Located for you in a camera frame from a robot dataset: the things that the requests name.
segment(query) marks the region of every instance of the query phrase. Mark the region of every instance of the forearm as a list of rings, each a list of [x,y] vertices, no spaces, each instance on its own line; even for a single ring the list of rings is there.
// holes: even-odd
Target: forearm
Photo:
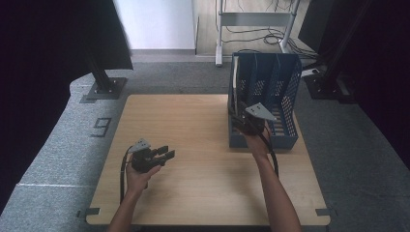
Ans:
[[[302,231],[295,208],[268,157],[256,156],[265,204],[272,231]]]
[[[123,202],[108,226],[107,232],[130,231],[132,215],[141,192],[126,192]]]

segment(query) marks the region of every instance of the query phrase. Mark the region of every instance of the human hand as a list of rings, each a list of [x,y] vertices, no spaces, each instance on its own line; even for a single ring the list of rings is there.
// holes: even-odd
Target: human hand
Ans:
[[[151,168],[146,173],[140,173],[132,168],[132,164],[129,162],[126,167],[127,172],[127,192],[129,193],[141,193],[148,184],[151,177],[161,170],[161,166],[157,165]]]
[[[262,132],[262,135],[268,140],[270,141],[270,132],[268,131],[269,127],[267,122],[265,122],[265,129]],[[267,157],[267,154],[269,153],[269,149],[266,146],[266,144],[263,142],[263,140],[260,138],[259,135],[249,135],[249,134],[245,134],[242,133],[240,130],[236,129],[238,132],[240,132],[244,137],[245,140],[247,141],[248,144],[248,148],[250,149],[250,151],[252,152],[253,156],[255,158],[259,158],[259,157]]]

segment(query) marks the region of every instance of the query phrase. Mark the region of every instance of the floor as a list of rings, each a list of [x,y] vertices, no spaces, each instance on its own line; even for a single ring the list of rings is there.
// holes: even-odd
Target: floor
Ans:
[[[227,8],[237,6],[238,2],[248,10],[250,1],[228,1]],[[210,13],[213,6],[207,9]],[[213,47],[211,43],[198,46],[197,55],[135,53],[132,56],[134,71],[107,71],[110,77],[128,80],[116,101],[80,103],[94,78],[87,74],[74,81],[64,113],[15,187],[0,217],[1,231],[104,231],[105,225],[89,225],[85,221],[85,211],[91,203],[127,96],[226,94],[230,59],[225,57],[223,67],[216,68]],[[228,54],[229,46],[225,48],[224,54]],[[229,49],[240,49],[240,46]],[[175,81],[177,77],[185,81]],[[361,108],[356,104],[312,100],[301,80],[295,114],[332,218],[326,227],[304,226],[304,231],[410,231],[410,172]],[[105,137],[90,137],[101,132],[95,128],[99,118],[111,118],[110,128]],[[267,227],[217,226],[144,229],[269,231]]]

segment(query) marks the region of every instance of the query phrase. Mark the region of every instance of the white wall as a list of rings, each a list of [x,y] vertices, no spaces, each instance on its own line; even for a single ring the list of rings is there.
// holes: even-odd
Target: white wall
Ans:
[[[198,25],[198,15],[199,15],[199,12],[198,12],[198,0],[192,0],[192,17],[193,17],[193,32],[194,32],[194,40],[196,41],[197,40],[197,37],[196,37],[196,33],[197,33],[197,30],[198,30],[198,28],[196,27],[197,25]]]
[[[192,0],[114,0],[130,49],[195,49]]]

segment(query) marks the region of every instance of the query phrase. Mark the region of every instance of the metal rack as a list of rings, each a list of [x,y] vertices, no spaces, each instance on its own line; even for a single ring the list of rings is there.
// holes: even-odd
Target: metal rack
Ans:
[[[290,49],[287,48],[287,42],[289,40],[290,32],[292,31],[299,3],[300,0],[294,0],[292,10],[288,13],[225,13],[223,11],[223,0],[220,0],[216,66],[222,66],[222,26],[285,26],[286,30],[279,46],[283,53],[289,53]]]

